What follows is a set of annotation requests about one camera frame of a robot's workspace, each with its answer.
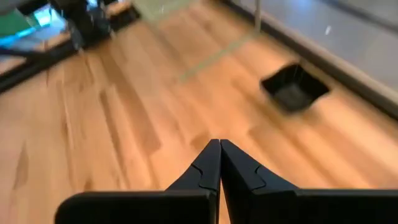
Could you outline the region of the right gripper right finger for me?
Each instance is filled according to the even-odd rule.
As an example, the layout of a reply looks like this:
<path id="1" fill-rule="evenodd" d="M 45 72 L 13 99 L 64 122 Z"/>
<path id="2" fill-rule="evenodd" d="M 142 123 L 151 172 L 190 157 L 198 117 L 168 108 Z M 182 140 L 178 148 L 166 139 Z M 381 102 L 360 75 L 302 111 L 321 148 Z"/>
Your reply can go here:
<path id="1" fill-rule="evenodd" d="M 298 187 L 221 140 L 221 181 L 232 224 L 293 224 Z"/>

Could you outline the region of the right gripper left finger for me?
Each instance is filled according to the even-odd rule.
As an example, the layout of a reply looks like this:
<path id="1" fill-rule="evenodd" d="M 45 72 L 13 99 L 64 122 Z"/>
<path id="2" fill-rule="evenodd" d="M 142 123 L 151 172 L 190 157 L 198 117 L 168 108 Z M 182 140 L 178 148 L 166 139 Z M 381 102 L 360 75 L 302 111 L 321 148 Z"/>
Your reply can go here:
<path id="1" fill-rule="evenodd" d="M 221 143 L 212 139 L 166 191 L 180 196 L 170 206 L 171 224 L 218 224 Z"/>

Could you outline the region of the black wavy square plate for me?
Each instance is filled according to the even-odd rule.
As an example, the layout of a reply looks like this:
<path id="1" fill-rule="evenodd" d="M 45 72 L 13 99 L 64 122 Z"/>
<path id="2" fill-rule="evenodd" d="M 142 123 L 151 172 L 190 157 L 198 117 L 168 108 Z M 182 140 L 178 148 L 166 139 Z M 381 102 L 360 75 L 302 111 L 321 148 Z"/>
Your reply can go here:
<path id="1" fill-rule="evenodd" d="M 306 110 L 330 88 L 299 63 L 286 65 L 269 77 L 262 78 L 261 88 L 287 113 Z"/>

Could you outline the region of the green perforated metal rack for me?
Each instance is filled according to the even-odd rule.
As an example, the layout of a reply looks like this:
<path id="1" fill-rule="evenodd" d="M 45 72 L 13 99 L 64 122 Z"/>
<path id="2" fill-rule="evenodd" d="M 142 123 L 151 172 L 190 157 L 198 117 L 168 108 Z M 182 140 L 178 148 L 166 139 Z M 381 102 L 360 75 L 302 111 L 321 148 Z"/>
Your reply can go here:
<path id="1" fill-rule="evenodd" d="M 141 16 L 151 23 L 158 22 L 174 11 L 184 9 L 201 0 L 129 0 L 141 13 Z"/>

